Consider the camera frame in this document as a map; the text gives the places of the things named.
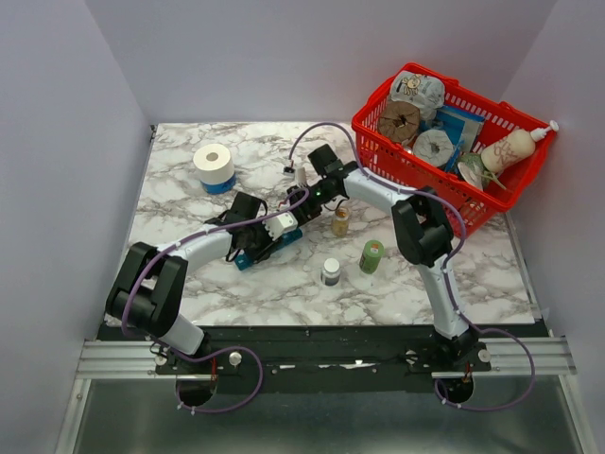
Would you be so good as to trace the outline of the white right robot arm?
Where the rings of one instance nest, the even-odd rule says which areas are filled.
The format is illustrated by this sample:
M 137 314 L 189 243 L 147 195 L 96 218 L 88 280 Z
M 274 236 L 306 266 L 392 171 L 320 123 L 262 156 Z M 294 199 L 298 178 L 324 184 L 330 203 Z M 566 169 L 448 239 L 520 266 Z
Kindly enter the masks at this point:
M 331 147 L 309 154 L 320 179 L 307 188 L 287 189 L 293 216 L 304 225 L 322 206 L 340 196 L 360 200 L 391 216 L 397 247 L 420 273 L 433 311 L 434 353 L 441 368 L 454 371 L 469 359 L 478 331 L 463 314 L 450 259 L 454 232 L 434 189 L 420 190 L 390 182 L 356 162 L 343 164 Z

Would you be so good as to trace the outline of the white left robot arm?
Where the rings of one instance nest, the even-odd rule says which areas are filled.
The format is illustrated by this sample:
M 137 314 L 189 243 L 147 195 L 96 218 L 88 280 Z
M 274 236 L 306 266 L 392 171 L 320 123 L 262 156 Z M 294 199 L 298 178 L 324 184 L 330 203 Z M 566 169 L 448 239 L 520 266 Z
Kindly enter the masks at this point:
M 105 313 L 120 319 L 130 309 L 127 327 L 136 328 L 178 350 L 177 362 L 190 374 L 202 372 L 210 359 L 204 331 L 180 313 L 188 273 L 233 251 L 263 250 L 271 244 L 265 226 L 235 227 L 267 210 L 267 203 L 238 192 L 231 207 L 204 222 L 204 233 L 162 254 L 163 246 L 136 242 L 130 246 L 105 304 Z

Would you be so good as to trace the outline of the clear jar of yellow pills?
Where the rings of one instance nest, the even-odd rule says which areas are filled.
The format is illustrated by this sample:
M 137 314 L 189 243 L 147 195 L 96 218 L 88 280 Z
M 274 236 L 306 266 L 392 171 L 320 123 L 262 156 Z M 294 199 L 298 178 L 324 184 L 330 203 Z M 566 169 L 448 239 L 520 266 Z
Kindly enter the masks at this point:
M 351 212 L 347 207 L 337 208 L 332 217 L 331 229 L 336 237 L 345 237 L 349 229 Z

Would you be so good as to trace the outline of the teal weekly pill organizer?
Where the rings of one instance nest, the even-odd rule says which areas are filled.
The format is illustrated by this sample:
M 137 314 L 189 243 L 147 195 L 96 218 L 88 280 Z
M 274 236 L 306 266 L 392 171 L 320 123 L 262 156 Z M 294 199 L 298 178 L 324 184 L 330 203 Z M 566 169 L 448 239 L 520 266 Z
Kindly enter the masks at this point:
M 261 244 L 256 247 L 249 247 L 240 252 L 234 259 L 234 263 L 240 271 L 244 271 L 255 264 L 263 262 L 270 258 L 273 253 L 291 245 L 303 237 L 303 232 L 300 228 L 285 233 L 276 240 L 272 240 L 268 234 L 265 234 L 268 240 L 261 240 Z

